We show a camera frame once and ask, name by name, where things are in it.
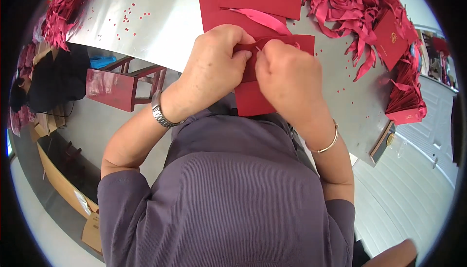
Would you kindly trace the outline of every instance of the gold bangle bracelet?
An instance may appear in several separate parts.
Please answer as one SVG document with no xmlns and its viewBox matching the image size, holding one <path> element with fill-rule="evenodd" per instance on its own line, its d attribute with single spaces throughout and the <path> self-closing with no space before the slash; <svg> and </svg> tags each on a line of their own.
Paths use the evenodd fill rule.
<svg viewBox="0 0 467 267">
<path fill-rule="evenodd" d="M 334 136 L 334 140 L 332 141 L 331 145 L 326 147 L 326 148 L 320 149 L 320 150 L 311 150 L 310 149 L 311 152 L 313 152 L 313 153 L 323 153 L 323 152 L 330 149 L 331 147 L 333 147 L 336 144 L 337 137 L 339 136 L 339 125 L 336 123 L 336 120 L 333 119 L 333 121 L 334 121 L 334 126 L 336 127 L 336 135 Z"/>
</svg>

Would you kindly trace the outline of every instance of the silver table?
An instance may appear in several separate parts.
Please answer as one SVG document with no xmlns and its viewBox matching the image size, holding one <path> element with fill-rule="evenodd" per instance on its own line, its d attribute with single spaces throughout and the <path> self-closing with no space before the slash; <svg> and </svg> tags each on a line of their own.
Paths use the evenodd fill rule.
<svg viewBox="0 0 467 267">
<path fill-rule="evenodd" d="M 352 36 L 331 39 L 316 29 L 302 7 L 300 21 L 288 20 L 293 34 L 315 36 L 323 65 L 323 94 L 349 152 L 373 165 L 369 153 L 388 124 L 384 111 L 392 84 L 378 60 L 353 83 L 356 68 L 344 55 Z M 68 41 L 133 56 L 175 71 L 185 68 L 197 36 L 203 33 L 198 0 L 86 0 Z"/>
</svg>

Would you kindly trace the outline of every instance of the chair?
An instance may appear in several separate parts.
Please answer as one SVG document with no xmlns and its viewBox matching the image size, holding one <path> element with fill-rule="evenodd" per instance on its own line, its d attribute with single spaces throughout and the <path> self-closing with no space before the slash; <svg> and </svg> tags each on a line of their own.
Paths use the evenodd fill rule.
<svg viewBox="0 0 467 267">
<path fill-rule="evenodd" d="M 101 69 L 88 69 L 86 97 L 127 112 L 133 112 L 137 104 L 151 103 L 156 90 L 162 89 L 167 68 L 153 65 L 129 73 L 130 61 L 133 59 L 134 57 L 126 56 Z M 120 72 L 112 71 L 119 67 Z M 138 81 L 151 84 L 149 97 L 136 97 Z"/>
</svg>

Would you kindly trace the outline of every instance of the purple shirt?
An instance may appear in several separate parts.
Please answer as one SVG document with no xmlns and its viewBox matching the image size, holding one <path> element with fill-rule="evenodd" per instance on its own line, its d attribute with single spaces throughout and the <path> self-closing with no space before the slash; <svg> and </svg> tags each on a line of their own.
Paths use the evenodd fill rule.
<svg viewBox="0 0 467 267">
<path fill-rule="evenodd" d="M 113 266 L 351 266 L 354 206 L 324 201 L 279 126 L 233 116 L 187 125 L 150 188 L 107 175 L 102 252 Z"/>
</svg>

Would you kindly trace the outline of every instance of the silver wristwatch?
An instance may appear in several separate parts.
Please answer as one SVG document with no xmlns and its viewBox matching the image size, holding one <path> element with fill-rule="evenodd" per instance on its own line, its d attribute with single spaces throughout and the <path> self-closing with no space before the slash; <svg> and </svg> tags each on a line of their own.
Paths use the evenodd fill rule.
<svg viewBox="0 0 467 267">
<path fill-rule="evenodd" d="M 164 114 L 161 110 L 161 93 L 162 90 L 158 89 L 157 92 L 152 96 L 151 100 L 152 115 L 154 116 L 156 121 L 166 128 L 172 128 L 185 122 L 185 120 L 183 120 L 178 123 L 172 123 L 164 117 Z"/>
</svg>

